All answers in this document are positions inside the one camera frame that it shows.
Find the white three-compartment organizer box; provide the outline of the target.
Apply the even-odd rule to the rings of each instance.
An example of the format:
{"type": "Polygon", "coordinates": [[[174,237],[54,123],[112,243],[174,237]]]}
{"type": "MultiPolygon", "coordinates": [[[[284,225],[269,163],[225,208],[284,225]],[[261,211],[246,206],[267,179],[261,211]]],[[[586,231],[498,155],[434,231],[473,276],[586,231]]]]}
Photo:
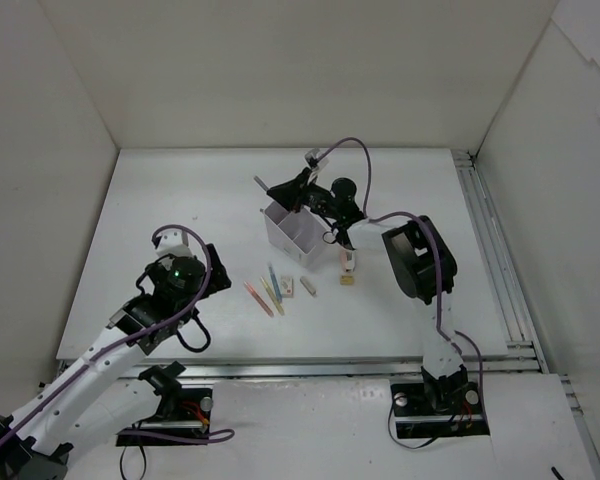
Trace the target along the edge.
{"type": "Polygon", "coordinates": [[[289,212],[272,201],[262,214],[269,243],[301,267],[309,268],[327,248],[326,228],[306,208],[289,212]]]}

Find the purple pen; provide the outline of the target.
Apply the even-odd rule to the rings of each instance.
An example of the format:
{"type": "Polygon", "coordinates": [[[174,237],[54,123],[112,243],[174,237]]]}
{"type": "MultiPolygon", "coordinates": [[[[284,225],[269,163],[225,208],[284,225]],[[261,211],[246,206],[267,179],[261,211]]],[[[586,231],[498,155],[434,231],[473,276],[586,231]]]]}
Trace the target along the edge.
{"type": "Polygon", "coordinates": [[[266,192],[269,190],[269,187],[265,184],[265,182],[259,176],[254,175],[253,180],[263,191],[266,192]]]}

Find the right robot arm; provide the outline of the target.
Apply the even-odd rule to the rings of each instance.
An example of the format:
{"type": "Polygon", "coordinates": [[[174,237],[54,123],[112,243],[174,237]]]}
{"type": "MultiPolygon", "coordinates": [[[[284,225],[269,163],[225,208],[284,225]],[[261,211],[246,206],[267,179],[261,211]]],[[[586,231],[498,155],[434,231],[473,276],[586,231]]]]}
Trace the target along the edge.
{"type": "Polygon", "coordinates": [[[353,180],[341,177],[326,189],[308,168],[265,192],[290,214],[306,210],[324,220],[335,242],[349,251],[386,252],[399,289],[428,316],[421,323],[424,403],[441,414],[458,409],[468,373],[453,324],[444,321],[458,266],[431,219],[403,211],[370,218],[356,202],[353,180]]]}

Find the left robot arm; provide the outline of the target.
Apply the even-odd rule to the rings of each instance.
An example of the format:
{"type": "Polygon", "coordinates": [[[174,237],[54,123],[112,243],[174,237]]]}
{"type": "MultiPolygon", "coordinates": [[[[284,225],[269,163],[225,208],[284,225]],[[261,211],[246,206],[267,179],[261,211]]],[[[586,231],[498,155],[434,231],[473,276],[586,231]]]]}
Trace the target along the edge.
{"type": "Polygon", "coordinates": [[[119,379],[197,320],[197,301],[230,288],[214,245],[205,245],[203,253],[204,261],[185,250],[147,265],[153,291],[129,300],[33,400],[0,415],[0,479],[62,479],[91,450],[132,425],[176,414],[180,363],[150,367],[125,385],[119,379]]]}

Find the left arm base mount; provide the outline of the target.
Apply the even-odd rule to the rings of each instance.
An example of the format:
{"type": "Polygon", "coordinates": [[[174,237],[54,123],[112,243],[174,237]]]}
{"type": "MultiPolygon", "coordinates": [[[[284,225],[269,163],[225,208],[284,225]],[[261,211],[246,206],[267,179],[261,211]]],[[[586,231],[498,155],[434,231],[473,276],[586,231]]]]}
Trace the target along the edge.
{"type": "Polygon", "coordinates": [[[152,436],[118,435],[117,447],[185,446],[185,439],[203,439],[210,432],[213,392],[209,385],[185,384],[185,367],[177,361],[167,366],[151,366],[137,379],[158,395],[156,412],[127,427],[152,436]]]}

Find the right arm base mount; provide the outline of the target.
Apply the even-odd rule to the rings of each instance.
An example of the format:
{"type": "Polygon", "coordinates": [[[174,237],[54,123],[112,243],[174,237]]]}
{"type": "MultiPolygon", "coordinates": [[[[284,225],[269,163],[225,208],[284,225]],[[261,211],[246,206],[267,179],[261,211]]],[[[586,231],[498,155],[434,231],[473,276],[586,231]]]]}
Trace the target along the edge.
{"type": "Polygon", "coordinates": [[[490,435],[479,385],[475,381],[469,382],[457,401],[443,407],[431,404],[423,383],[393,383],[390,391],[390,426],[400,441],[418,444],[445,438],[490,435]]]}

